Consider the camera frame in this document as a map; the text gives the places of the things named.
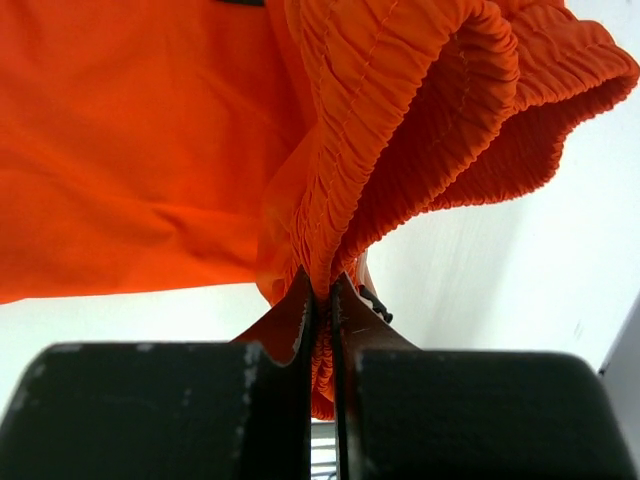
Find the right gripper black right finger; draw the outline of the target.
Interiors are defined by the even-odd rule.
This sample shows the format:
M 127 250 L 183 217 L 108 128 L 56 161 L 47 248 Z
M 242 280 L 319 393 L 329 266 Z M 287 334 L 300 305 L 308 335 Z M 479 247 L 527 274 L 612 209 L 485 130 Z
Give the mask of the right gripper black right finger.
M 422 350 L 331 289 L 341 479 L 633 479 L 599 377 L 554 352 Z

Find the orange shorts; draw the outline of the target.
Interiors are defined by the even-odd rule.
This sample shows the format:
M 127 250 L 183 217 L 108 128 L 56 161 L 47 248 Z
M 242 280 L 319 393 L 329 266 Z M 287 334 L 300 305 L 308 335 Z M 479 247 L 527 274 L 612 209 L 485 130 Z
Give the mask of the orange shorts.
M 1 299 L 326 299 L 412 217 L 547 183 L 638 80 L 561 1 L 5 1 Z

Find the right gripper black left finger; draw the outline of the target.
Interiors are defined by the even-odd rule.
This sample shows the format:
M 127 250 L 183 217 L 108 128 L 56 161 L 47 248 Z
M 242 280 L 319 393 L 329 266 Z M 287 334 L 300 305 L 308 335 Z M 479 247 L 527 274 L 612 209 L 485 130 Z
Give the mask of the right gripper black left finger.
M 57 343 L 1 424 L 5 479 L 307 479 L 310 280 L 237 342 Z

